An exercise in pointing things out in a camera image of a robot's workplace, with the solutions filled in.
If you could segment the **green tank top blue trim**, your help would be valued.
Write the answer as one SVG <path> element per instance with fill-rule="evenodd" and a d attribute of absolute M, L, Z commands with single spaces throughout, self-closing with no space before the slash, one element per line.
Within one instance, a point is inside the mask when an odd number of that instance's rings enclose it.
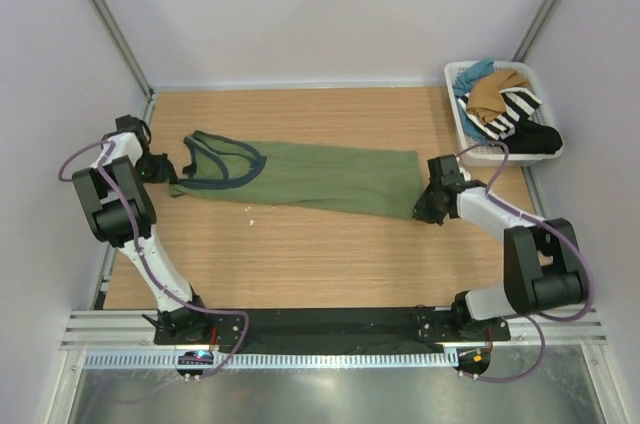
<path fill-rule="evenodd" d="M 174 197 L 286 205 L 410 220 L 424 190 L 415 151 L 238 141 L 195 131 Z"/>

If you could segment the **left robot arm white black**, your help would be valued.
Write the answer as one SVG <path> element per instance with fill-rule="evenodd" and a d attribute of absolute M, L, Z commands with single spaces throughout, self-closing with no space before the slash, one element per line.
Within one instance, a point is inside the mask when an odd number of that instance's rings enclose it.
<path fill-rule="evenodd" d="M 204 303 L 166 253 L 157 234 L 157 215 L 146 183 L 175 183 L 177 176 L 165 154 L 150 151 L 152 135 L 132 115 L 115 119 L 116 129 L 76 154 L 100 149 L 88 167 L 58 178 L 73 184 L 95 238 L 107 242 L 136 267 L 156 300 L 157 316 L 144 317 L 160 345 L 199 344 L 212 331 Z"/>

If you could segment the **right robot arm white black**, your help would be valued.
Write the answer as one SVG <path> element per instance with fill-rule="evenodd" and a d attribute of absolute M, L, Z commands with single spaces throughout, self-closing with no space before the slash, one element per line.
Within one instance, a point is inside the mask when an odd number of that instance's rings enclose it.
<path fill-rule="evenodd" d="M 429 182 L 413 208 L 413 218 L 442 225 L 462 219 L 502 244 L 502 281 L 457 294 L 450 325 L 472 340 L 509 316 L 529 316 L 567 305 L 590 306 L 590 274 L 573 226 L 544 220 L 496 196 L 487 184 L 468 178 L 454 155 L 427 161 Z"/>

